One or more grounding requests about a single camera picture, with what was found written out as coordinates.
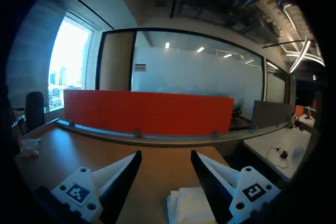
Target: window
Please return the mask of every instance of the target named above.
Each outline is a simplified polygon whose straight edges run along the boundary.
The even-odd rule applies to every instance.
[[[64,89],[84,89],[86,61],[92,33],[93,31],[67,16],[63,19],[50,59],[49,111],[64,106]]]

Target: glass wall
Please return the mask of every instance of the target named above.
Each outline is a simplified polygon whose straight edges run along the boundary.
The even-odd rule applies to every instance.
[[[266,60],[266,69],[266,101],[289,103],[289,75],[269,60]]]
[[[254,101],[263,97],[262,59],[200,36],[138,32],[131,90],[231,97],[251,119]]]

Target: gray partition panel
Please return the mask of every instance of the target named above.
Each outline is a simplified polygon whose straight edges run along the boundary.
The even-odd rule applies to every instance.
[[[286,123],[291,120],[293,105],[285,103],[255,101],[251,129],[258,129]]]

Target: cable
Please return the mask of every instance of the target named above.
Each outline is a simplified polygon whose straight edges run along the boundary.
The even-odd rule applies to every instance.
[[[283,153],[283,151],[284,151],[283,148],[279,148],[279,147],[274,148],[274,147],[271,146],[271,147],[268,149],[268,152],[267,152],[267,155],[266,155],[266,159],[267,159],[271,164],[273,164],[274,166],[280,167],[281,169],[286,169],[286,168],[288,168],[288,161],[287,161],[287,159],[285,159],[285,160],[286,160],[286,164],[287,164],[286,167],[282,167],[282,166],[280,166],[280,165],[277,165],[277,164],[273,163],[271,160],[268,159],[268,155],[269,155],[269,153],[270,153],[271,148],[272,148],[272,149],[275,149],[275,150],[278,152],[279,157],[280,157],[280,155],[281,155],[281,154]]]

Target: white desk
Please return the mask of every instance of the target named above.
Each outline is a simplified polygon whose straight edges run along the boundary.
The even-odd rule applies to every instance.
[[[301,122],[302,124],[313,128],[314,127],[314,123],[315,123],[315,119],[314,117],[310,117],[310,119],[305,119],[305,117],[307,117],[306,114],[303,114],[302,116],[299,117],[299,122]]]
[[[309,139],[310,133],[307,131],[300,131],[298,128],[284,128],[260,137],[246,139],[244,140],[244,144],[284,180],[288,181],[292,178],[301,163]],[[271,147],[279,147],[286,150],[288,152],[287,159],[280,158],[277,150]],[[294,157],[293,153],[298,148],[301,148],[302,151],[298,157]]]

